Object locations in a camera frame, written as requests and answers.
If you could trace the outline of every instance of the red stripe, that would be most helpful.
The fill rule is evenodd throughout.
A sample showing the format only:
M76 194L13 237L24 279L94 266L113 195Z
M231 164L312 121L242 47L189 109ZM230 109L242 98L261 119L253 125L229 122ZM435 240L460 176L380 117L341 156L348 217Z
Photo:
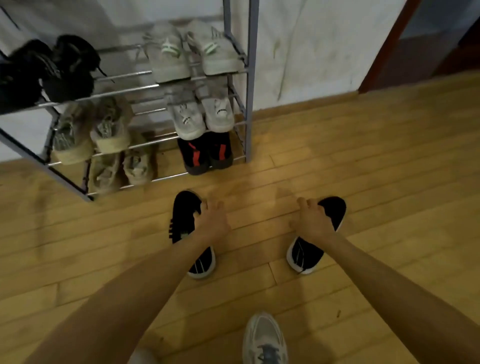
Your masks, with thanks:
M222 144L220 146L220 160L224 160L225 159L225 150L226 150L227 146L225 144Z
M198 159L200 158L200 151L196 150L193 152L193 165L198 167L200 166L200 163L198 163Z

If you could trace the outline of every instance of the beige shoe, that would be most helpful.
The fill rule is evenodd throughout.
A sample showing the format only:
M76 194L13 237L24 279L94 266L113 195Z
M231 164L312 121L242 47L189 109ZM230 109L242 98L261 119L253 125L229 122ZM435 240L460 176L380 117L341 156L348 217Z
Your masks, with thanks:
M145 138L140 134L132 133L132 144L145 143ZM142 185L148 183L153 178L152 164L150 157L152 149L150 146L143 146L125 151L125 159L123 160L123 170L128 180L133 185Z
M128 124L132 117L132 107L124 96L100 100L96 108L96 123L90 133L100 152L111 154L128 148Z
M88 134L93 112L93 103L87 101L69 104L60 116L53 152L63 164L80 163L93 155L94 146Z
M93 185L99 194L109 194L122 187L120 153L104 154L94 158L92 166Z

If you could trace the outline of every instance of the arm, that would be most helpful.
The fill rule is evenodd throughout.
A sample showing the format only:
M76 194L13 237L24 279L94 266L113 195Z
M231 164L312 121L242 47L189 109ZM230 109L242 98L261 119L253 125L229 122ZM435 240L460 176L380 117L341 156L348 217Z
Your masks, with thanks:
M334 232L315 200L300 198L297 234L329 254L420 363L480 363L480 327Z
M223 204L202 203L195 231L126 270L61 323L25 364L125 364L192 266L229 231Z

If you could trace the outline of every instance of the person's left arm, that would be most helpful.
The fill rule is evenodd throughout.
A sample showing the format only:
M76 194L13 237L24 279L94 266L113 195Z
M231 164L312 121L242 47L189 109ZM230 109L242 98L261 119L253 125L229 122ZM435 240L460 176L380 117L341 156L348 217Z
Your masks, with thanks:
M93 294L25 364L125 364L202 252L230 231L223 203L202 203L195 231Z

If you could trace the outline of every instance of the forearm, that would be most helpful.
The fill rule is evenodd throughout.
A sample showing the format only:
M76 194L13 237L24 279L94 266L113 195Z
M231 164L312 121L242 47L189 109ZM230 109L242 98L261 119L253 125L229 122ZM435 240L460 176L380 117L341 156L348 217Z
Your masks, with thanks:
M455 308L340 235L326 252L419 362L480 362L480 328Z
M194 231L107 283L58 326L26 364L126 363L210 242Z

